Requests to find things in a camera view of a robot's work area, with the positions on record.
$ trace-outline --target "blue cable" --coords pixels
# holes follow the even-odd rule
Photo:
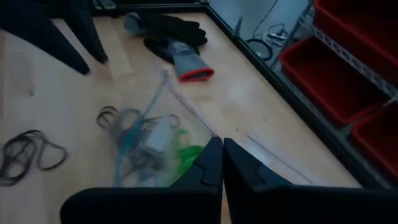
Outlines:
[[[167,80],[168,80],[167,76],[164,77],[162,83],[159,85],[158,89],[156,90],[156,93],[155,93],[152,101],[149,103],[145,112],[139,118],[137,118],[137,120],[132,125],[132,128],[130,128],[130,129],[128,129],[128,131],[126,131],[126,137],[122,140],[122,149],[119,151],[118,158],[116,160],[116,171],[115,171],[115,179],[114,179],[115,187],[121,186],[121,179],[120,179],[119,173],[120,173],[121,165],[123,162],[123,157],[129,150],[130,146],[134,143],[135,135],[139,132],[142,125],[144,124],[145,117],[147,116],[149,111],[152,109],[152,107],[154,106],[156,101],[159,99],[159,96],[162,93],[162,90],[164,89],[164,86],[167,83]]]

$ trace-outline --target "black plastic part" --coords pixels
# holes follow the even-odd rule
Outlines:
[[[90,71],[80,54],[32,1],[0,0],[0,28],[30,42],[81,74]]]
[[[213,137],[170,188],[97,188],[72,195],[63,224],[209,223],[221,221],[223,143]]]
[[[53,2],[53,5],[91,56],[100,63],[107,62],[108,56],[95,29],[88,1],[57,0]]]
[[[293,185],[232,139],[224,140],[223,173],[232,223],[384,223],[396,219],[396,190]]]

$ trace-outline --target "plastic bag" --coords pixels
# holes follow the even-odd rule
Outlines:
[[[104,105],[95,186],[170,186],[215,135],[169,78],[166,71],[130,75],[119,105]]]
[[[274,152],[281,152],[270,139],[260,138],[256,133],[251,132],[242,144],[252,156],[261,161],[275,173],[292,182],[300,185],[322,185],[331,184],[320,177],[317,177],[304,164],[299,164],[288,156],[277,155]]]

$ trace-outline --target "green object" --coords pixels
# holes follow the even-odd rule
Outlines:
[[[177,157],[180,159],[185,159],[188,157],[197,157],[202,151],[203,146],[188,146],[185,149],[181,149],[177,153]]]
[[[189,168],[192,166],[193,161],[199,156],[203,150],[203,146],[187,146],[181,147],[180,137],[181,135],[189,134],[188,130],[179,129],[176,138],[174,139],[174,149],[176,151],[175,158],[180,161],[177,172],[174,177],[170,179],[170,185],[173,184],[178,178],[180,178]]]

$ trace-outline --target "red storage bin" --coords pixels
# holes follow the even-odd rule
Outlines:
[[[398,105],[355,124],[353,139],[359,150],[398,180]]]
[[[395,1],[315,0],[315,26],[398,86]]]
[[[387,97],[315,37],[280,55],[290,79],[337,127],[352,123]]]

